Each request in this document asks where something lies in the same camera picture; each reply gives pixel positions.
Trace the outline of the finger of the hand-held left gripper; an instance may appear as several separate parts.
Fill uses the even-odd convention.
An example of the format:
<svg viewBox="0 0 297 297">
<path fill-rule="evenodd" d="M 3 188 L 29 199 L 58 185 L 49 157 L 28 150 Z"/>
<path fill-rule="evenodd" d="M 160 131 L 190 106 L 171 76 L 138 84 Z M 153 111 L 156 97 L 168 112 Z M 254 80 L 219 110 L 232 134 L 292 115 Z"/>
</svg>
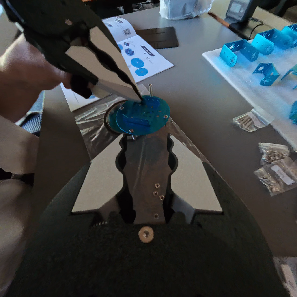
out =
<svg viewBox="0 0 297 297">
<path fill-rule="evenodd" d="M 98 27 L 90 29 L 89 46 L 99 65 L 95 66 L 98 87 L 134 102 L 142 95 L 113 36 L 110 40 Z"/>
<path fill-rule="evenodd" d="M 71 46 L 66 54 L 98 79 L 91 88 L 96 97 L 103 98 L 108 94 L 115 94 L 130 101 L 141 102 L 141 95 L 117 73 L 104 67 L 91 50 L 82 46 Z"/>
</svg>

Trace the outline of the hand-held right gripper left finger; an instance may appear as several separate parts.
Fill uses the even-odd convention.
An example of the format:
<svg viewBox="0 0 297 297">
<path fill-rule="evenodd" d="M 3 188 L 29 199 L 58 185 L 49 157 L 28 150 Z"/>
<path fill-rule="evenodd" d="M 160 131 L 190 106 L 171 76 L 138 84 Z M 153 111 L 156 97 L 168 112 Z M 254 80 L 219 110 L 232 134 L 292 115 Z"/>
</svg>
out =
<svg viewBox="0 0 297 297">
<path fill-rule="evenodd" d="M 111 212 L 119 213 L 126 223 L 133 223 L 136 212 L 124 168 L 127 137 L 121 134 L 90 163 L 73 214 L 95 213 L 106 221 Z"/>
</svg>

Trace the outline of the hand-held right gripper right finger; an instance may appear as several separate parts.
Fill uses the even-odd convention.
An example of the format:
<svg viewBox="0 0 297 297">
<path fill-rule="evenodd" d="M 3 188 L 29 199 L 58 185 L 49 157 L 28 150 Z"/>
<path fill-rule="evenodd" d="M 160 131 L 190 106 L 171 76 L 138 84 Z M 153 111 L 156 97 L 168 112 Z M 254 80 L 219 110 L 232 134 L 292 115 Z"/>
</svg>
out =
<svg viewBox="0 0 297 297">
<path fill-rule="evenodd" d="M 222 215 L 204 162 L 171 134 L 167 137 L 167 151 L 170 173 L 163 200 L 166 223 L 175 213 L 182 213 L 187 224 L 192 224 L 197 214 Z"/>
</svg>

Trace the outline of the blue perforated round plate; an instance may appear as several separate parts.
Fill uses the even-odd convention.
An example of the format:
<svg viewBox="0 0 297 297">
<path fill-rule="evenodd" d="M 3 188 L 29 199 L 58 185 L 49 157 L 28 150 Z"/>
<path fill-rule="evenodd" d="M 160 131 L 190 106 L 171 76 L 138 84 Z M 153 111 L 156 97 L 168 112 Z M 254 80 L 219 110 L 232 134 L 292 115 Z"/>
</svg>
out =
<svg viewBox="0 0 297 297">
<path fill-rule="evenodd" d="M 121 105 L 119 105 L 119 104 L 112 106 L 106 115 L 106 123 L 107 123 L 109 129 L 113 133 L 117 133 L 117 134 L 123 133 L 123 131 L 119 128 L 117 121 L 116 121 L 116 115 L 117 115 L 117 112 L 120 107 L 121 107 Z"/>
</svg>

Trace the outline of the grey desk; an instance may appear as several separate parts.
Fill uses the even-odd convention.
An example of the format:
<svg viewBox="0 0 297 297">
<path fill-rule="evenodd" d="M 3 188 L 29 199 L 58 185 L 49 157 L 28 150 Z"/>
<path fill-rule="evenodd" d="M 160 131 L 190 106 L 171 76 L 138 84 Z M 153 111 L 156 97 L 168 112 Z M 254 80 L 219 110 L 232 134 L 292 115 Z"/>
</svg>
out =
<svg viewBox="0 0 297 297">
<path fill-rule="evenodd" d="M 153 77 L 174 122 L 210 162 L 205 169 L 223 214 L 198 213 L 192 224 L 140 226 L 111 215 L 106 225 L 83 225 L 87 215 L 57 216 L 82 183 L 84 166 L 41 216 L 24 274 L 22 296 L 289 296 L 273 254 L 296 256 L 292 211 L 296 190 L 270 197 L 254 175 L 256 142 L 280 140 L 273 128 L 244 133 L 231 118 L 248 108 L 202 52 L 236 39 L 211 17 L 178 21 L 180 46 L 161 50 L 175 67 Z"/>
</svg>

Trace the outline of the person's left hand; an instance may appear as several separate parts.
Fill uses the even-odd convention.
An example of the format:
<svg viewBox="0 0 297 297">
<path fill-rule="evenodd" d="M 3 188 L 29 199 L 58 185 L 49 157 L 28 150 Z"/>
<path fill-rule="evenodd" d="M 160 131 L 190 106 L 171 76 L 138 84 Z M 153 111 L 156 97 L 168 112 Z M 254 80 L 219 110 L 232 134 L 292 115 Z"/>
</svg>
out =
<svg viewBox="0 0 297 297">
<path fill-rule="evenodd" d="M 0 114 L 11 122 L 23 118 L 44 90 L 63 83 L 71 88 L 72 75 L 46 61 L 21 34 L 1 56 Z"/>
</svg>

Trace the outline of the white instruction booklet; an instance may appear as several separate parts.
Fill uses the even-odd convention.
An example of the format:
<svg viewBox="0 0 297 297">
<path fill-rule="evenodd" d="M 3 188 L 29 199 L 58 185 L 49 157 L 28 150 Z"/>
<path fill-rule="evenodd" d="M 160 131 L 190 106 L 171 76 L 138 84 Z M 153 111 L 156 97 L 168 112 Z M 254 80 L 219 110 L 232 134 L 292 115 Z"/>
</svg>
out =
<svg viewBox="0 0 297 297">
<path fill-rule="evenodd" d="M 136 83 L 174 66 L 141 38 L 127 20 L 111 17 L 103 19 L 103 23 L 117 42 Z M 63 84 L 61 84 L 61 88 L 71 112 L 111 94 L 99 89 L 98 95 L 92 93 L 90 98 L 86 99 L 74 91 L 66 89 Z"/>
</svg>

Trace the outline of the clear flat plastic bag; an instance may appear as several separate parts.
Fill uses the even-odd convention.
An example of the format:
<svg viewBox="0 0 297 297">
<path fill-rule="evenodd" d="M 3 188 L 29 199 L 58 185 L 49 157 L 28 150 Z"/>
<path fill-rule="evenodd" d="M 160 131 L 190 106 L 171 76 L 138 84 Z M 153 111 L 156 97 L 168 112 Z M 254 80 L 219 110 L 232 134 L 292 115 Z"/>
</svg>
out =
<svg viewBox="0 0 297 297">
<path fill-rule="evenodd" d="M 89 107 L 84 107 L 80 114 L 76 114 L 76 124 L 83 136 L 91 161 L 121 135 L 109 129 L 106 115 L 112 106 L 123 103 L 123 98 L 109 95 Z M 167 127 L 153 134 L 137 136 L 136 140 L 132 140 L 128 134 L 122 134 L 127 137 L 125 152 L 127 163 L 124 173 L 133 198 L 133 209 L 136 212 L 133 223 L 136 225 L 165 224 L 163 201 L 159 196 L 166 194 L 170 173 L 167 151 L 168 134 L 183 142 L 204 162 L 204 165 L 206 161 L 171 118 L 167 122 Z M 156 183 L 160 184 L 160 188 L 155 188 Z M 153 191 L 158 191 L 158 196 L 154 196 Z M 154 219 L 154 213 L 159 215 L 157 220 Z"/>
</svg>

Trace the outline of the translucent plastic parts bag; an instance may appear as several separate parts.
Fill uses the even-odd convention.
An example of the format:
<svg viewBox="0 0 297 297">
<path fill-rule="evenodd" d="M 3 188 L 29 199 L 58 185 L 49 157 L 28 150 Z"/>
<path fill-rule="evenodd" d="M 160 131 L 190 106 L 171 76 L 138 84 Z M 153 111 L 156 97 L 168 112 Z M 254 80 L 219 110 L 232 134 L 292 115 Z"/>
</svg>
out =
<svg viewBox="0 0 297 297">
<path fill-rule="evenodd" d="M 195 18 L 209 12 L 212 4 L 213 0 L 160 0 L 159 13 L 167 20 Z"/>
</svg>

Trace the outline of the clear bag of long screws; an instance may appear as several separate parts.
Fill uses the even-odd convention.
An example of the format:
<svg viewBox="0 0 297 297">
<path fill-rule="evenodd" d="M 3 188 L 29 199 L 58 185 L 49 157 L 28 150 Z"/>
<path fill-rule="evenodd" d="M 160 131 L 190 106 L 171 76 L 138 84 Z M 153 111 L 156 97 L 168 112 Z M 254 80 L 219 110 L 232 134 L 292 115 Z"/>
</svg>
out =
<svg viewBox="0 0 297 297">
<path fill-rule="evenodd" d="M 272 123 L 274 117 L 260 107 L 233 118 L 233 124 L 246 132 L 254 132 Z"/>
</svg>

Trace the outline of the white foam sheet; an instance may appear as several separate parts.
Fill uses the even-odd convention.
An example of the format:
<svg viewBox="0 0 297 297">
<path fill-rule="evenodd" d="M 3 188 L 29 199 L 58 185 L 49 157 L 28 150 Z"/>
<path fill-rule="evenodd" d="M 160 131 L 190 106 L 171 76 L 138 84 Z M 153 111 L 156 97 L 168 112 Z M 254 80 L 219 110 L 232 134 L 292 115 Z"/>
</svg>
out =
<svg viewBox="0 0 297 297">
<path fill-rule="evenodd" d="M 229 67 L 219 57 L 221 48 L 207 51 L 202 56 L 213 68 L 253 107 L 259 107 L 273 118 L 272 126 L 296 151 L 297 127 L 289 119 L 291 107 L 297 99 L 296 76 L 288 75 L 281 78 L 296 65 L 297 50 L 275 48 L 267 56 L 259 55 L 254 62 L 248 61 L 240 52 L 236 52 L 237 63 Z M 253 74 L 260 63 L 273 63 L 279 77 L 271 86 L 260 85 L 263 74 Z"/>
</svg>

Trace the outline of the single clear hardware packet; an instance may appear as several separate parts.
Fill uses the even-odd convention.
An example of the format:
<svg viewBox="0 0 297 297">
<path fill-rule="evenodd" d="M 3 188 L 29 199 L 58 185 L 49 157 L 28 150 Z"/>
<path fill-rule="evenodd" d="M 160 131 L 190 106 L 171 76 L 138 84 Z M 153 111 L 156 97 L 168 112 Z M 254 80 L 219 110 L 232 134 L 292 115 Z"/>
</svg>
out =
<svg viewBox="0 0 297 297">
<path fill-rule="evenodd" d="M 274 265 L 283 286 L 291 297 L 297 296 L 297 258 L 273 257 Z"/>
</svg>

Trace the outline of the blue long servo bracket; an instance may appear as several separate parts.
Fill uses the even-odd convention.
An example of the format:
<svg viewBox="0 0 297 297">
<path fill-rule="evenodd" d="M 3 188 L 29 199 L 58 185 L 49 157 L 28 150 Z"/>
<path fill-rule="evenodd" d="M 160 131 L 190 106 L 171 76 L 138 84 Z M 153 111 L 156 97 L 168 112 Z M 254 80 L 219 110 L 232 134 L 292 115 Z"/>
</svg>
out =
<svg viewBox="0 0 297 297">
<path fill-rule="evenodd" d="M 256 61 L 260 54 L 259 50 L 257 50 L 246 39 L 241 39 L 234 42 L 225 43 L 221 49 L 219 57 L 229 67 L 233 67 L 237 63 L 237 52 L 241 53 L 250 62 Z"/>
<path fill-rule="evenodd" d="M 292 45 L 290 47 L 295 48 L 297 46 L 297 23 L 285 26 L 282 32 L 291 37 Z"/>
<path fill-rule="evenodd" d="M 277 29 L 260 32 L 251 42 L 251 45 L 264 56 L 271 54 L 275 47 L 286 50 L 291 44 L 291 37 Z"/>
</svg>

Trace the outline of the small blue U bracket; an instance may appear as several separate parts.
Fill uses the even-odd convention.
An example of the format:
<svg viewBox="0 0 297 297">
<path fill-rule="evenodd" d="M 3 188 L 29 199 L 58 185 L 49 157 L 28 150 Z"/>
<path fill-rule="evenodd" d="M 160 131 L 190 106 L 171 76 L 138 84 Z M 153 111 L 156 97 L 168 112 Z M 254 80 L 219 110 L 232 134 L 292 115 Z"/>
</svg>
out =
<svg viewBox="0 0 297 297">
<path fill-rule="evenodd" d="M 271 86 L 280 76 L 273 63 L 260 63 L 252 74 L 262 74 L 263 78 L 260 80 L 261 86 Z"/>
</svg>

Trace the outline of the dark blue multi-hole bracket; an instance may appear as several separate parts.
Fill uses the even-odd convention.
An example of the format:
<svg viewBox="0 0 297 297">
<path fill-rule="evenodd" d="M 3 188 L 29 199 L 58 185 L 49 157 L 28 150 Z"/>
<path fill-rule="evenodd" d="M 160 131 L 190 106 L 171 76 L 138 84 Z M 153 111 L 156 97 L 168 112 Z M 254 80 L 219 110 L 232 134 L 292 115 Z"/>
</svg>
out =
<svg viewBox="0 0 297 297">
<path fill-rule="evenodd" d="M 297 88 L 297 64 L 295 64 L 292 68 L 290 68 L 285 75 L 280 79 L 280 81 L 283 81 L 284 79 L 291 79 L 294 81 L 294 87 L 293 90 Z"/>
</svg>

